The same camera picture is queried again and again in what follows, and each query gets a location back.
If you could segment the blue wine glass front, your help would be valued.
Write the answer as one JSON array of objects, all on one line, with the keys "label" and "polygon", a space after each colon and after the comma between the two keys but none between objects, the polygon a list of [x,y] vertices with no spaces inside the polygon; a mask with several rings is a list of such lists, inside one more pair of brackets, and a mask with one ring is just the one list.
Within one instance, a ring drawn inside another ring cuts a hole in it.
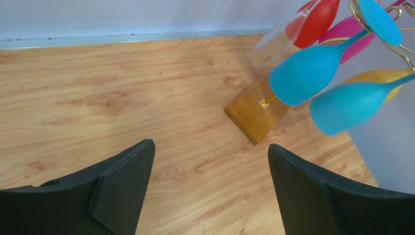
[{"label": "blue wine glass front", "polygon": [[362,81],[334,87],[311,99],[312,120],[328,136],[357,127],[379,111],[393,89],[414,78],[410,74],[388,83]]}]

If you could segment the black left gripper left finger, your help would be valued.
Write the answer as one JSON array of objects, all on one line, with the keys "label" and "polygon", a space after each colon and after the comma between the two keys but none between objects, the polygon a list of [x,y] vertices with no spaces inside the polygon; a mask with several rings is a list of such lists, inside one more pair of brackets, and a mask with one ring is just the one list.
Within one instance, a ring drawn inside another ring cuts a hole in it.
[{"label": "black left gripper left finger", "polygon": [[0,192],[3,235],[133,235],[155,157],[145,139],[40,186]]}]

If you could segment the wooden rack base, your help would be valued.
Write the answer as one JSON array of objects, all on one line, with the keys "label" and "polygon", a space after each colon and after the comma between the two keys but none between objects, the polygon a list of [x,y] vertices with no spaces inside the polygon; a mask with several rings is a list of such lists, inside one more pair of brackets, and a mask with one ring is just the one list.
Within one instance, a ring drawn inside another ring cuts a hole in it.
[{"label": "wooden rack base", "polygon": [[225,108],[224,112],[249,141],[257,145],[289,108],[289,105],[275,96],[267,72]]}]

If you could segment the blue wine glass rear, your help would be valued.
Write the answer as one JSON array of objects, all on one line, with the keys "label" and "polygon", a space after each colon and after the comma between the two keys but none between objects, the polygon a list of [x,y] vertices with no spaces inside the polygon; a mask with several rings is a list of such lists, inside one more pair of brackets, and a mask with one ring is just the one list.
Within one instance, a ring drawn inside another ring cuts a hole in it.
[{"label": "blue wine glass rear", "polygon": [[360,0],[349,1],[349,10],[357,10],[357,20],[363,30],[337,45],[307,47],[290,55],[269,73],[269,83],[275,96],[290,106],[299,106],[323,90],[335,76],[343,53],[355,42],[373,33],[361,21]]}]

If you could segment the blue wine glass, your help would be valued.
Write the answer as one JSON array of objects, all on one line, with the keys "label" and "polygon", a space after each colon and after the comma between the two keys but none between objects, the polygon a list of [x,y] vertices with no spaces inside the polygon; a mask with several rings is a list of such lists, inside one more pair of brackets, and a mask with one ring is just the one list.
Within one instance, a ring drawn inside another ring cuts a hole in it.
[{"label": "blue wine glass", "polygon": [[388,83],[362,81],[334,87],[311,99],[312,120],[328,136],[357,127],[379,111],[393,89],[414,78],[410,74]]},{"label": "blue wine glass", "polygon": [[269,83],[275,96],[290,106],[299,106],[323,90],[335,76],[343,53],[355,42],[373,33],[361,21],[360,0],[349,1],[349,10],[357,10],[357,20],[363,30],[337,45],[307,47],[290,55],[269,73]]}]

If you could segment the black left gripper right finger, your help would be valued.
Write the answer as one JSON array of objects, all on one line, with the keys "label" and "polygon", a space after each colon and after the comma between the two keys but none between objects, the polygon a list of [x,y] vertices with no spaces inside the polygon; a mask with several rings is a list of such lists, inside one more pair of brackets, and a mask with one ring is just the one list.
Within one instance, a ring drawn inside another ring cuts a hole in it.
[{"label": "black left gripper right finger", "polygon": [[288,235],[412,235],[415,196],[369,186],[271,144],[270,172]]}]

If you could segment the red wine glass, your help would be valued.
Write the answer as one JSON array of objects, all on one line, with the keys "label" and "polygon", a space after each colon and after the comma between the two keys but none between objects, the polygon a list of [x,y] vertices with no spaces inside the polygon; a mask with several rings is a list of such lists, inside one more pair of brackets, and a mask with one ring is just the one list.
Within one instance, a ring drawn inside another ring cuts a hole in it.
[{"label": "red wine glass", "polygon": [[305,15],[286,26],[288,39],[301,49],[312,46],[332,25],[339,5],[340,0],[310,0],[297,11]]}]

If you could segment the clear wine glass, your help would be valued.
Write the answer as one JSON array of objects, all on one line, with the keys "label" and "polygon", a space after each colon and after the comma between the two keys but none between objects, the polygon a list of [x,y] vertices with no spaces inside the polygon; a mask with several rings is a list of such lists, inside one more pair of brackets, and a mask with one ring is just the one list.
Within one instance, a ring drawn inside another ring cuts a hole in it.
[{"label": "clear wine glass", "polygon": [[297,13],[278,23],[263,36],[253,50],[253,57],[262,72],[270,71],[293,51],[294,42],[318,3],[318,0],[310,0]]}]

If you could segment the magenta wine glass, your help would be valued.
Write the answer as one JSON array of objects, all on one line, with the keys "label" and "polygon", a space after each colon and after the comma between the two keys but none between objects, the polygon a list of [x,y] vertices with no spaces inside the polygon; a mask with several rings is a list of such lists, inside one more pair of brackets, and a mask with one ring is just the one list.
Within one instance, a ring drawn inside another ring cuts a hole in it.
[{"label": "magenta wine glass", "polygon": [[[353,16],[347,17],[329,29],[322,37],[320,37],[319,45],[323,45],[324,43],[336,45],[339,43],[335,42],[336,40],[350,38],[361,30],[363,30],[363,27],[354,19]],[[374,38],[374,34],[369,34],[368,36],[358,40],[353,45],[351,45],[343,53],[340,64],[345,63],[363,51],[373,41]]]}]

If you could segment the yellow wine glass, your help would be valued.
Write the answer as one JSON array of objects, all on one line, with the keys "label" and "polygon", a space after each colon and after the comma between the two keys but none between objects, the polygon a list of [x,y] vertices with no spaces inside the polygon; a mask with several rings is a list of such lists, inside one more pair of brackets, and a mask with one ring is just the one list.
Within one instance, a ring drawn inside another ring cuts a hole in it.
[{"label": "yellow wine glass", "polygon": [[412,69],[370,70],[357,74],[310,100],[310,113],[333,115],[346,131],[372,117],[401,87],[415,79]]}]

